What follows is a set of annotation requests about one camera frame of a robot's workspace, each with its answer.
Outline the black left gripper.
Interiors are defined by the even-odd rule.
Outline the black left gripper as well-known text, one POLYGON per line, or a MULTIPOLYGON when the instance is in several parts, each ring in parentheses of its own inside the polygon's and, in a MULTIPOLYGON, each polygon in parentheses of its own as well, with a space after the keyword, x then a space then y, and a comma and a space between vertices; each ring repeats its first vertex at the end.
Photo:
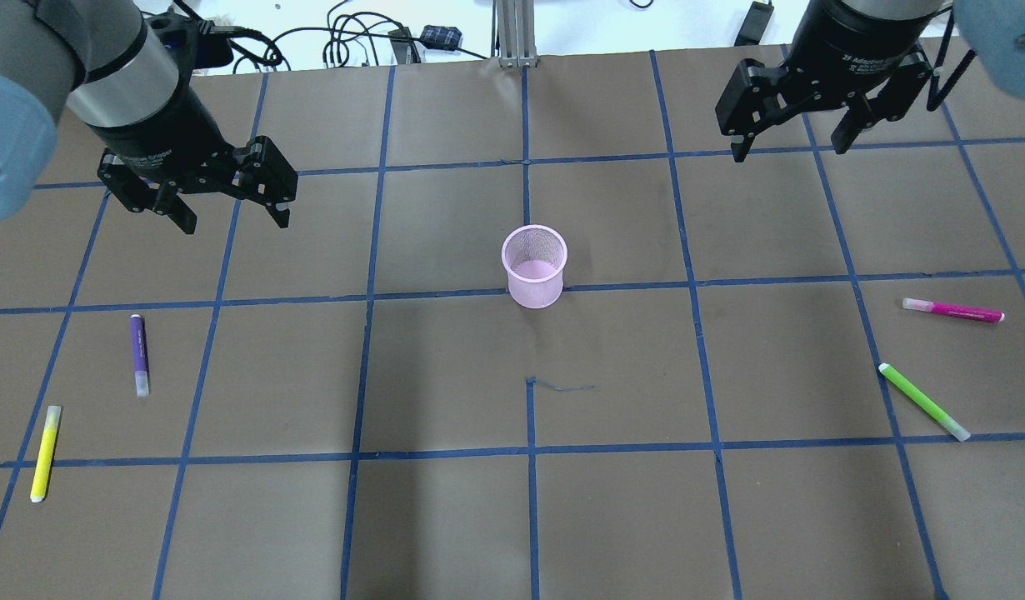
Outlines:
POLYGON ((187 79, 142 121, 91 129, 106 148, 97 177, 129 212, 154 213, 193 235, 197 215, 180 195, 224 193, 260 205, 278 228, 289 227, 295 168, 270 137, 254 137, 246 147, 225 141, 187 79))

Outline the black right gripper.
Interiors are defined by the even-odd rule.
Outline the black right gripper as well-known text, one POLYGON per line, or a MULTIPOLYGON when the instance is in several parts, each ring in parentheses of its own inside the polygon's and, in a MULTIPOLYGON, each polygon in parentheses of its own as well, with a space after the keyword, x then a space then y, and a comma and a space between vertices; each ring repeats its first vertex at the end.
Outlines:
POLYGON ((830 134, 835 153, 876 123, 904 118, 934 72, 922 47, 912 47, 928 22, 928 1, 810 1, 783 66, 744 58, 723 88, 716 121, 734 162, 744 163, 760 134, 790 121, 805 99, 838 105, 859 92, 830 134), (860 92, 890 72, 878 95, 860 92))

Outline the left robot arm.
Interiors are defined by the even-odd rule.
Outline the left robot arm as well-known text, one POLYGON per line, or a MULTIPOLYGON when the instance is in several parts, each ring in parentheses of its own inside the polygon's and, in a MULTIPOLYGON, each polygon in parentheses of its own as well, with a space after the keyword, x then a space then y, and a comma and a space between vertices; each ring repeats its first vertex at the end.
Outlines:
POLYGON ((261 32, 219 26, 184 1, 147 16, 132 1, 0 1, 0 221, 20 212, 57 145, 69 110, 102 141, 97 179, 129 212, 195 232, 184 194, 221 193, 287 228, 295 168, 264 136, 224 139, 193 91, 198 69, 225 66, 239 39, 283 61, 261 32))

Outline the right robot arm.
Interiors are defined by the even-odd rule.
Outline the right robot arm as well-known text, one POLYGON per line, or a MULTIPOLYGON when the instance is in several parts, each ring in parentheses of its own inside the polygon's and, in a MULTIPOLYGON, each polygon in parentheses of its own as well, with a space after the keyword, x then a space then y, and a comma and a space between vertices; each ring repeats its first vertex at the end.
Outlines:
POLYGON ((976 58, 1004 94, 1025 101, 1025 1, 951 3, 947 33, 961 34, 968 51, 948 79, 940 75, 948 43, 929 61, 919 41, 940 11, 939 1, 811 1, 786 61, 741 61, 716 102, 734 160, 771 127, 837 110, 830 142, 845 153, 864 130, 904 118, 922 90, 928 110, 938 109, 976 58))

